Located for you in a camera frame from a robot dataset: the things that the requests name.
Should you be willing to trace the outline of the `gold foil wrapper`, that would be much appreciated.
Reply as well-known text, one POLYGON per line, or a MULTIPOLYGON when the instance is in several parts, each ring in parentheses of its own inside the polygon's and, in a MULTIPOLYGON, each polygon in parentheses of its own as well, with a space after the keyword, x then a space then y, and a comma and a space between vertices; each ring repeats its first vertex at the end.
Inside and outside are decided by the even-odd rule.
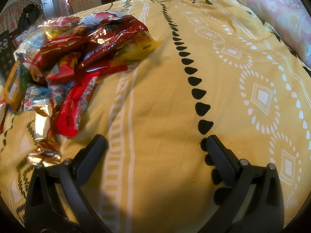
POLYGON ((61 151, 53 132, 56 102, 44 99, 33 104, 32 129, 35 148, 27 155, 27 161, 36 165, 53 166, 61 163, 61 151))

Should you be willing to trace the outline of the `red floral snack packet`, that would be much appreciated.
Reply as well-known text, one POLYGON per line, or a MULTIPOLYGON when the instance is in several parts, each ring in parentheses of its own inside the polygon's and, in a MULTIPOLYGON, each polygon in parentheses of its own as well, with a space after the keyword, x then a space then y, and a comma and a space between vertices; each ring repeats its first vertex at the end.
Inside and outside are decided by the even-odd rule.
POLYGON ((86 73, 71 86, 54 124, 57 134, 75 137, 81 116, 88 107, 99 72, 86 73))

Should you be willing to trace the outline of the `orange biscuit packet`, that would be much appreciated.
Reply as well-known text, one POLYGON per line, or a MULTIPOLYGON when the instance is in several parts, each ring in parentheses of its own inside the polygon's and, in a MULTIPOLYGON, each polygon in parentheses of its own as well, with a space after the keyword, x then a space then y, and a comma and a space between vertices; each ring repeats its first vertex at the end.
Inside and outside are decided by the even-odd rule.
POLYGON ((4 99, 12 106, 13 112, 19 110, 27 89, 27 83, 24 83, 22 79, 22 72, 23 65, 16 61, 3 89, 4 99))

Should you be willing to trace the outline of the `yellow patterned bed cover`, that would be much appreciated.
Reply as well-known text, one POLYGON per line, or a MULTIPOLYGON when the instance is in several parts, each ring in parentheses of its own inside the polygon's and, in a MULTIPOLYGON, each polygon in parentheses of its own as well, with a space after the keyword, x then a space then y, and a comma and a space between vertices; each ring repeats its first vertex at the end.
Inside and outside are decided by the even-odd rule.
POLYGON ((238 159, 273 163, 281 232, 310 232, 310 66, 246 4, 122 0, 37 22, 20 38, 14 58, 27 89, 17 112, 1 87, 1 232, 27 232, 33 104, 56 102, 55 123, 72 84, 92 72, 99 76, 77 135, 53 132, 61 163, 95 135, 106 139, 81 187, 106 232, 206 232, 224 186, 206 164, 211 135, 238 159), (143 60, 114 66, 123 44, 79 70, 90 35, 125 15, 163 43, 143 60))

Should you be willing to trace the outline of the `black shaver box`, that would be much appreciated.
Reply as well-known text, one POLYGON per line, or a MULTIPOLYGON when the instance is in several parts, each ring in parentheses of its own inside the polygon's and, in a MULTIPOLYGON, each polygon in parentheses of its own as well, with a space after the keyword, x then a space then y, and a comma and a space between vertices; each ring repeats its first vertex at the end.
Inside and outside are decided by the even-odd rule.
POLYGON ((7 78, 12 69, 15 58, 13 55, 12 41, 10 40, 10 33, 8 30, 4 31, 0 37, 0 63, 1 63, 1 75, 3 78, 7 78))

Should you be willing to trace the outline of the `dark red glossy snack bag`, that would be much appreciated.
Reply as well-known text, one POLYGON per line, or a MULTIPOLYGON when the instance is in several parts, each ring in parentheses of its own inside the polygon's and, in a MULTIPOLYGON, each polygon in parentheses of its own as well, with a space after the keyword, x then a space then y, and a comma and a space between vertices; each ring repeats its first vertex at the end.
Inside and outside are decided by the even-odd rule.
POLYGON ((147 31, 148 28, 145 24, 132 15, 125 15, 120 19, 113 19, 108 23, 100 25, 90 35, 89 41, 84 45, 78 69, 86 68, 101 57, 127 43, 136 34, 147 31))

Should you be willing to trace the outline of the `yellow snack packet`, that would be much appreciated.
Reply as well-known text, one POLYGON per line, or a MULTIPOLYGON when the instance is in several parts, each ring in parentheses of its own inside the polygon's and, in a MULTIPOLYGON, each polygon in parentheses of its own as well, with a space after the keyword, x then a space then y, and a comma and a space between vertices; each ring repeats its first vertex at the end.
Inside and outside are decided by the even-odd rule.
POLYGON ((157 41, 149 32, 135 34, 128 43, 118 49, 112 60, 112 64, 114 66, 120 66, 143 60, 162 43, 163 39, 157 41))

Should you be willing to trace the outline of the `pink floral quilt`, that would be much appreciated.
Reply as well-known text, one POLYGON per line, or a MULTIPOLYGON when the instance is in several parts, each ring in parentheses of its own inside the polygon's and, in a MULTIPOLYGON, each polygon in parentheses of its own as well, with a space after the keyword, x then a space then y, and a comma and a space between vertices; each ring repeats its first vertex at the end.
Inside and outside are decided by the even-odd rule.
POLYGON ((270 24, 310 66, 310 15, 300 0, 240 0, 270 24))

